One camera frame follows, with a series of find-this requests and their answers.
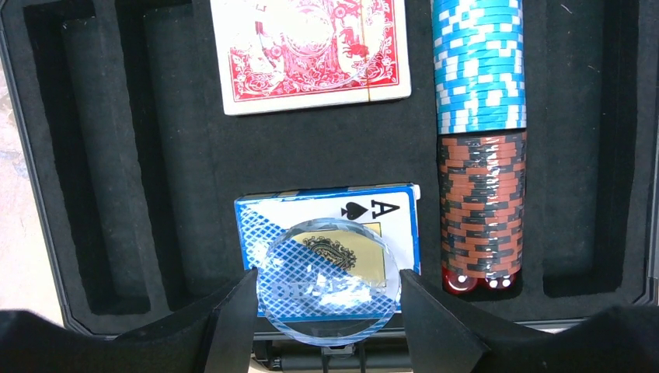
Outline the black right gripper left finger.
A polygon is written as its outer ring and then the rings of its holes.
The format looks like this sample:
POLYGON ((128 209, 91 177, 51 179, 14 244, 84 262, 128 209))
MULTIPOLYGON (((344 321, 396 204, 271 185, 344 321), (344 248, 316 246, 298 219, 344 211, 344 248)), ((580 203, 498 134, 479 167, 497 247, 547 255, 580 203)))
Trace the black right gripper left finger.
POLYGON ((3 372, 247 372, 256 323, 255 269, 221 290, 113 339, 27 311, 1 313, 3 372))

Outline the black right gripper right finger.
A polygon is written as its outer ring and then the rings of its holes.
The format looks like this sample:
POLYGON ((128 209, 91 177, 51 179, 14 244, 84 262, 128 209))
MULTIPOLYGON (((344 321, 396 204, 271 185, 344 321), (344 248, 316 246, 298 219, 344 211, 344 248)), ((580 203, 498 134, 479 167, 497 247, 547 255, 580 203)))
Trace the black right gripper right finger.
POLYGON ((658 308, 613 307, 560 333, 492 315, 400 273, 415 372, 656 372, 658 308))

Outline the red die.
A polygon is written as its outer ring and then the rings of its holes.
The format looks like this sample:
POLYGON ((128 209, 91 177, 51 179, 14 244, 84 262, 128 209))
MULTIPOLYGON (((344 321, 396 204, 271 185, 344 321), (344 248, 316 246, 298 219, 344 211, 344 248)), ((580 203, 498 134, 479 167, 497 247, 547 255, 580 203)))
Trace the red die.
POLYGON ((483 279, 483 286, 490 290, 505 290, 511 288, 516 281, 516 274, 490 274, 483 279))
POLYGON ((479 285, 479 280, 454 271, 442 269, 442 284, 445 291, 453 295, 462 295, 473 291, 479 285))

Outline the clear round disc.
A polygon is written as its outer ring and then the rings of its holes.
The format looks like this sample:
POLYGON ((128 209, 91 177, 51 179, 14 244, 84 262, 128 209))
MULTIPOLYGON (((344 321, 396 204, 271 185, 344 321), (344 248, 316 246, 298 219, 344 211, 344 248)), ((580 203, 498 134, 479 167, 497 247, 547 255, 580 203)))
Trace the clear round disc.
POLYGON ((399 311, 398 269, 376 225, 312 219, 269 245, 256 293, 263 315, 284 335, 338 347, 368 338, 399 311))

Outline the black poker set case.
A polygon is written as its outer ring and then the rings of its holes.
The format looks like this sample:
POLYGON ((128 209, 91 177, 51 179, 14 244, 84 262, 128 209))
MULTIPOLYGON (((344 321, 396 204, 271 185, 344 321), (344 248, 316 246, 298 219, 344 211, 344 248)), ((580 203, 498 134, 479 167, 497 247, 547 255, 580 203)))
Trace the black poker set case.
MULTIPOLYGON (((211 2, 1 3, 1 59, 60 327, 113 339, 249 270, 257 282, 234 202, 289 190, 420 186, 412 271, 448 293, 438 140, 460 134, 438 133, 435 1, 402 1, 407 98, 239 116, 223 110, 211 2)), ((448 294, 546 333, 613 307, 658 308, 658 3, 520 2, 521 270, 505 290, 479 281, 448 294)), ((382 329, 338 347, 284 335, 256 299, 250 366, 415 372, 401 296, 382 329)))

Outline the blue poker chip stack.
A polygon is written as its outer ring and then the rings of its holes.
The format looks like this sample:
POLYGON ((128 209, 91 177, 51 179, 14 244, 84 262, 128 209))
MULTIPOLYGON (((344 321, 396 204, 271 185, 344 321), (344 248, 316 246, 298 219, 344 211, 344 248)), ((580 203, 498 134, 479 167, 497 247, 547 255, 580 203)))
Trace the blue poker chip stack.
POLYGON ((444 0, 432 10, 438 133, 524 129, 522 3, 444 0))

